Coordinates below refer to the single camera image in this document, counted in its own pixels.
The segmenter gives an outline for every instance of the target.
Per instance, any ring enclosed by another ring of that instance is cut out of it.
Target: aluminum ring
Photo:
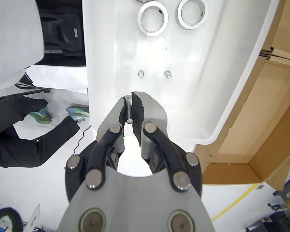
[[[190,1],[190,0],[181,0],[178,9],[177,9],[177,18],[179,23],[187,30],[192,30],[192,29],[196,29],[198,27],[200,27],[202,24],[204,24],[205,20],[207,19],[208,16],[208,4],[206,2],[206,0],[199,0],[204,4],[205,7],[205,11],[204,11],[204,15],[201,16],[202,19],[197,22],[196,24],[189,24],[187,23],[184,18],[183,18],[183,7],[185,6],[185,4]]]
[[[144,11],[148,10],[149,8],[152,8],[152,7],[156,7],[158,8],[158,10],[160,10],[162,12],[162,15],[163,15],[163,24],[162,26],[160,27],[160,29],[158,29],[157,31],[148,31],[146,30],[146,28],[143,26],[143,23],[142,23],[142,16],[143,16],[143,13]],[[167,10],[166,8],[164,7],[163,4],[157,2],[157,1],[149,1],[147,3],[145,3],[139,10],[138,12],[138,27],[139,29],[141,30],[141,32],[149,37],[154,37],[154,36],[158,36],[159,34],[161,34],[165,29],[166,29],[166,26],[167,26],[167,23],[168,23],[168,14],[167,14]]]

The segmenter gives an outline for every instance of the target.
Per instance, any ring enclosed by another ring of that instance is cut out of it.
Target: round bolt head
[[[105,225],[106,219],[104,213],[98,208],[93,208],[83,214],[80,220],[80,231],[103,232]]]
[[[175,186],[182,191],[186,191],[190,188],[191,182],[188,174],[183,171],[179,171],[174,173],[173,175],[173,182]]]
[[[154,133],[157,130],[156,125],[151,122],[147,123],[144,128],[145,128],[145,131],[150,134]]]
[[[168,79],[172,78],[172,73],[169,72],[169,71],[166,71],[165,72],[165,77],[168,78]]]
[[[68,159],[67,167],[70,169],[74,169],[78,167],[78,165],[80,164],[80,161],[81,161],[81,158],[79,155],[73,155]]]
[[[188,152],[186,154],[186,160],[187,160],[188,164],[192,167],[196,167],[199,164],[198,157],[192,152]]]
[[[177,210],[171,213],[167,223],[169,232],[195,231],[195,225],[191,216],[183,210]]]
[[[120,126],[118,124],[112,125],[109,130],[111,133],[117,134],[120,132]]]
[[[100,185],[102,181],[102,173],[98,169],[90,170],[86,174],[85,184],[89,189],[94,189]]]
[[[138,72],[138,76],[139,76],[140,78],[143,78],[143,77],[144,77],[144,72],[143,72],[143,71],[139,71],[139,72]]]
[[[104,134],[105,134],[105,132],[99,132],[99,133],[97,133],[97,137],[96,137],[97,142],[101,141],[101,139],[104,136]]]

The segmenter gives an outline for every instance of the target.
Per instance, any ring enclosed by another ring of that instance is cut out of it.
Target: green sneaker
[[[42,109],[40,111],[31,112],[28,115],[32,116],[40,124],[49,124],[49,123],[51,123],[51,117],[45,111],[45,109]]]
[[[82,121],[86,121],[86,118],[89,118],[89,108],[88,107],[79,107],[79,106],[71,106],[68,107],[67,112],[69,116],[81,123]]]

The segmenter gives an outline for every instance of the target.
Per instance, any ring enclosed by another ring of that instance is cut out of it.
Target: screw
[[[104,213],[93,208],[87,210],[81,217],[79,231],[83,232],[102,232],[105,231],[106,219]]]
[[[81,158],[79,155],[73,155],[68,159],[67,167],[69,167],[70,169],[74,169],[78,167],[78,165],[80,164],[80,161],[81,161]]]
[[[126,106],[127,106],[127,123],[132,124],[133,119],[132,119],[132,96],[128,95],[125,96],[126,99]]]
[[[138,76],[139,76],[140,78],[143,78],[143,77],[144,77],[144,72],[143,72],[143,71],[139,71],[139,72],[138,72]]]
[[[195,231],[194,222],[191,216],[183,210],[177,210],[171,213],[167,223],[169,232]]]
[[[118,124],[112,125],[109,130],[112,134],[117,134],[120,132],[120,126]]]
[[[169,71],[166,71],[165,72],[165,77],[168,78],[168,79],[172,78],[172,73],[169,72]]]
[[[156,125],[151,122],[147,123],[144,128],[145,128],[145,131],[150,134],[154,133],[157,130]]]
[[[186,154],[186,160],[187,160],[188,164],[192,167],[196,167],[199,164],[198,157],[192,152],[188,152]]]
[[[191,185],[189,176],[183,171],[174,173],[173,182],[175,186],[181,191],[186,191],[190,188]]]
[[[88,188],[94,189],[100,185],[102,181],[102,173],[98,169],[90,170],[86,174],[85,184]]]

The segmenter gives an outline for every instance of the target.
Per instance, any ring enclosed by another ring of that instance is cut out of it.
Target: rubber gripper pad
[[[141,146],[142,122],[144,121],[144,107],[141,99],[132,92],[133,133]]]

